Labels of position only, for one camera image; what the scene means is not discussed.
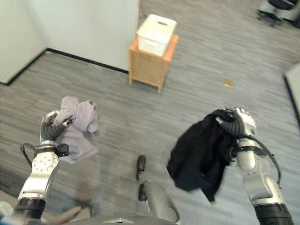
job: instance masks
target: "robotic hand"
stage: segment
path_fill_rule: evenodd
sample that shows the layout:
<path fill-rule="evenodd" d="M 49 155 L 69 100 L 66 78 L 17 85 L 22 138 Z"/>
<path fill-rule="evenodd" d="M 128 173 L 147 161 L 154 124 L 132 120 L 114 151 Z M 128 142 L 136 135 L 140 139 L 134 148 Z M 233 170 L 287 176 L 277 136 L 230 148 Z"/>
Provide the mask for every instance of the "robotic hand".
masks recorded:
<path fill-rule="evenodd" d="M 59 168 L 59 157 L 68 155 L 68 145 L 57 145 L 55 140 L 62 134 L 70 121 L 64 121 L 62 124 L 53 127 L 52 121 L 57 114 L 58 111 L 53 111 L 43 117 L 39 146 L 28 143 L 21 146 L 32 171 L 19 194 L 19 203 L 14 211 L 15 217 L 29 218 L 30 220 L 40 219 L 52 187 L 53 177 Z M 25 146 L 34 149 L 35 158 L 32 162 L 26 155 Z"/>
<path fill-rule="evenodd" d="M 220 126 L 236 138 L 237 163 L 243 177 L 243 184 L 254 206 L 260 224 L 292 225 L 292 217 L 286 207 L 280 185 L 281 172 L 269 150 L 256 139 L 256 124 L 243 108 L 227 109 L 233 122 L 217 118 Z M 270 172 L 269 156 L 278 171 L 278 181 Z"/>

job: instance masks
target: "wood-grain flooring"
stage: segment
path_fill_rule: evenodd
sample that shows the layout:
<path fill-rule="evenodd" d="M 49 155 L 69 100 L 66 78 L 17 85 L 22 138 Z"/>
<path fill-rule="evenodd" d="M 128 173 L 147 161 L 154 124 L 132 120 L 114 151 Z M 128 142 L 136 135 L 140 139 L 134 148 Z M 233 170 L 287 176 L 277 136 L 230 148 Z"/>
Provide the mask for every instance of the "wood-grain flooring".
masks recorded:
<path fill-rule="evenodd" d="M 258 21 L 259 0 L 148 0 L 146 12 L 178 22 L 180 40 L 162 94 L 128 84 L 128 75 L 45 53 L 9 87 L 0 88 L 0 189 L 15 196 L 30 173 L 19 145 L 38 143 L 42 116 L 66 95 L 98 103 L 99 153 L 76 165 L 62 162 L 47 210 L 93 206 L 93 215 L 149 215 L 137 201 L 135 160 L 175 201 L 181 224 L 255 225 L 255 212 L 235 166 L 228 167 L 216 203 L 201 191 L 185 193 L 165 164 L 179 135 L 225 105 L 243 106 L 258 137 L 276 155 L 282 187 L 295 224 L 300 224 L 300 133 L 282 74 L 300 58 L 300 30 Z M 234 82 L 232 89 L 224 79 Z"/>

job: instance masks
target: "white plastic basket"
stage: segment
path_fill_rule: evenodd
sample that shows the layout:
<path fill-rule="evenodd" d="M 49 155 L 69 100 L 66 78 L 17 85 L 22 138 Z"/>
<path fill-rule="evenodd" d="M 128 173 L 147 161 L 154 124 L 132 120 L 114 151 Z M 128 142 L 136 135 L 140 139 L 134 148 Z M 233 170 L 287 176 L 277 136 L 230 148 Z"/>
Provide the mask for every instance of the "white plastic basket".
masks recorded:
<path fill-rule="evenodd" d="M 163 56 L 177 22 L 150 14 L 137 31 L 140 50 Z"/>

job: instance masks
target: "black wheel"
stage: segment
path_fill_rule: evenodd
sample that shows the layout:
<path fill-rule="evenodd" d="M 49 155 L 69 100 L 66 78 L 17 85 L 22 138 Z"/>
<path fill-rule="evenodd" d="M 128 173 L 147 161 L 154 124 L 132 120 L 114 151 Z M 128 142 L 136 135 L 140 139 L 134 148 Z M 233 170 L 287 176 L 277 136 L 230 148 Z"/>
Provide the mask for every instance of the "black wheel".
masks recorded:
<path fill-rule="evenodd" d="M 142 171 L 145 171 L 145 166 L 146 166 L 146 157 L 144 155 L 140 155 L 137 158 L 137 162 L 136 162 L 135 178 L 137 180 L 140 180 L 139 173 L 142 172 Z"/>
<path fill-rule="evenodd" d="M 144 184 L 141 184 L 139 186 L 139 196 L 138 196 L 138 199 L 139 199 L 140 202 L 147 201 L 147 196 L 146 196 L 146 193 L 145 193 L 145 185 Z"/>

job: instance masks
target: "wooden nightstand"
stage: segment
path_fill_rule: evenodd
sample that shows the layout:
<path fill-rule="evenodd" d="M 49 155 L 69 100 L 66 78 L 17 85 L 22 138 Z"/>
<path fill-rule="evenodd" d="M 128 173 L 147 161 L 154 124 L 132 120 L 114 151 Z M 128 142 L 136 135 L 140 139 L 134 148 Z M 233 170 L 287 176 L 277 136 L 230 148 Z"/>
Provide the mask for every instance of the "wooden nightstand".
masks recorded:
<path fill-rule="evenodd" d="M 165 76 L 175 52 L 178 35 L 173 34 L 162 57 L 138 49 L 138 40 L 129 48 L 129 84 L 140 81 L 158 87 L 158 93 L 164 85 Z"/>

